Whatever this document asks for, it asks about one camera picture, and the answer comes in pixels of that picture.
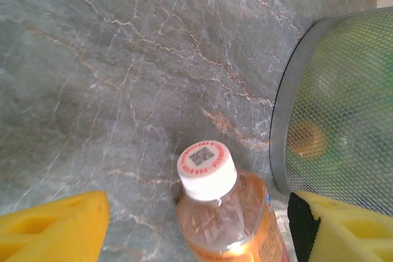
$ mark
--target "bottle cap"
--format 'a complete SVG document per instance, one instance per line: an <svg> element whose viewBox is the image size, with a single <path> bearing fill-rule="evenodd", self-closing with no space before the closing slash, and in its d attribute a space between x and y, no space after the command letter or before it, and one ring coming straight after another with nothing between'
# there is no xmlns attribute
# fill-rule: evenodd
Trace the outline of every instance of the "bottle cap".
<svg viewBox="0 0 393 262"><path fill-rule="evenodd" d="M177 161L177 172L187 195L198 201L221 198L238 178L229 149L218 141L201 141L187 148Z"/></svg>

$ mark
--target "wire mesh basket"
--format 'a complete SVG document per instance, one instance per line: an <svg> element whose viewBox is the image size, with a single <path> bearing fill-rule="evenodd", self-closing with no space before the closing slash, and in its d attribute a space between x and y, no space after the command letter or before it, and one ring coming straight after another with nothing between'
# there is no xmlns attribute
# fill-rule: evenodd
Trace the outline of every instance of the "wire mesh basket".
<svg viewBox="0 0 393 262"><path fill-rule="evenodd" d="M294 51L271 126L283 192L393 215L393 7L318 22Z"/></svg>

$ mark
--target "qr code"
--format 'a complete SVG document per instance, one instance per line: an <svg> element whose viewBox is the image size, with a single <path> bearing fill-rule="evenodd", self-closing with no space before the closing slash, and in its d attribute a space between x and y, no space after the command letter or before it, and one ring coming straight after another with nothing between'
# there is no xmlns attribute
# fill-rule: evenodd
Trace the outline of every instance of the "qr code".
<svg viewBox="0 0 393 262"><path fill-rule="evenodd" d="M190 155L190 159L193 161L196 167L212 157L214 157L214 153L207 147L203 147L199 151Z"/></svg>

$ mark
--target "gray marble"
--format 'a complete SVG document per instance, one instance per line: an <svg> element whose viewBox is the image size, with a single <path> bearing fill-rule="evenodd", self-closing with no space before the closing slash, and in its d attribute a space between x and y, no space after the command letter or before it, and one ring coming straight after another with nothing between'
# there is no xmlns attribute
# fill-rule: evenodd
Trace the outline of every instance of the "gray marble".
<svg viewBox="0 0 393 262"><path fill-rule="evenodd" d="M222 141L274 191L270 118L291 53L319 19L375 4L0 0L0 214L106 190L100 261L193 261L179 154Z"/></svg>

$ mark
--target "plastic bottle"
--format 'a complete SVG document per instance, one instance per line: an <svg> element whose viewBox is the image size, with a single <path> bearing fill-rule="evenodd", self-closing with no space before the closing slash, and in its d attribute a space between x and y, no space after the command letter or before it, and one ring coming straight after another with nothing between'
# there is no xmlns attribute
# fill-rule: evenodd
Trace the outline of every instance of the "plastic bottle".
<svg viewBox="0 0 393 262"><path fill-rule="evenodd" d="M224 144L192 145L177 171L185 191L177 218L198 262L289 261L263 180L238 172Z"/></svg>

